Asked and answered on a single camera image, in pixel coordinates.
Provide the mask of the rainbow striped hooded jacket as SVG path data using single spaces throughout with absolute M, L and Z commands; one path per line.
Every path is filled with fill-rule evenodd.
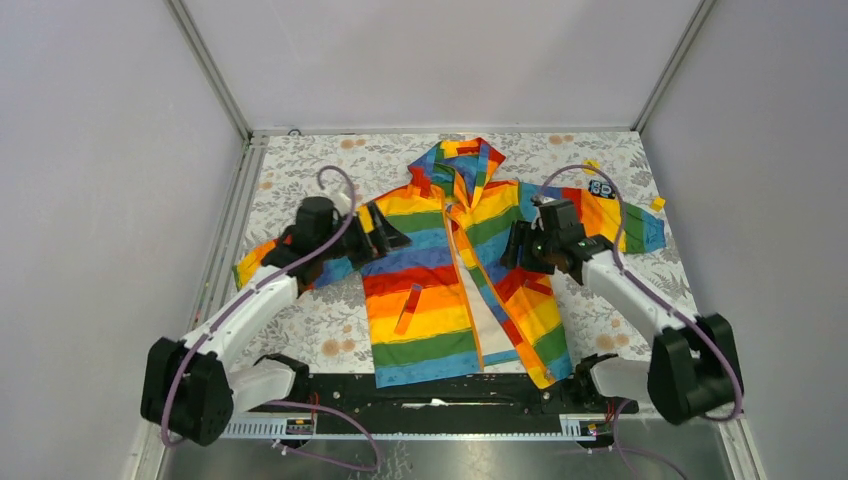
M 324 264 L 318 289 L 361 276 L 378 387 L 510 361 L 541 388 L 573 372 L 549 275 L 501 262 L 512 226 L 536 218 L 540 192 L 498 179 L 503 161 L 482 138 L 423 150 L 375 198 L 410 244 L 360 267 L 347 258 Z

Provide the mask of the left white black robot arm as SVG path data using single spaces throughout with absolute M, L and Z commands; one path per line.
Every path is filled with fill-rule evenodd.
M 363 267 L 411 243 L 374 202 L 353 209 L 326 197 L 306 198 L 293 224 L 249 258 L 252 270 L 235 297 L 180 339 L 162 337 L 150 347 L 142 418 L 159 426 L 167 447 L 183 440 L 208 446 L 236 413 L 272 401 L 288 411 L 301 409 L 310 397 L 307 364 L 274 354 L 236 369 L 241 352 L 316 285 L 327 262 Z

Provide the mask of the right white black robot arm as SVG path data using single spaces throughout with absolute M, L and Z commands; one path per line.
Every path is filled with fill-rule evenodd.
M 509 270 L 562 272 L 612 305 L 649 341 L 647 360 L 592 355 L 576 367 L 575 402 L 597 412 L 613 398 L 652 404 L 673 425 L 729 406 L 744 396 L 734 333 L 720 314 L 672 305 L 631 270 L 612 241 L 589 236 L 570 200 L 535 200 L 535 221 L 511 225 L 500 263 Z

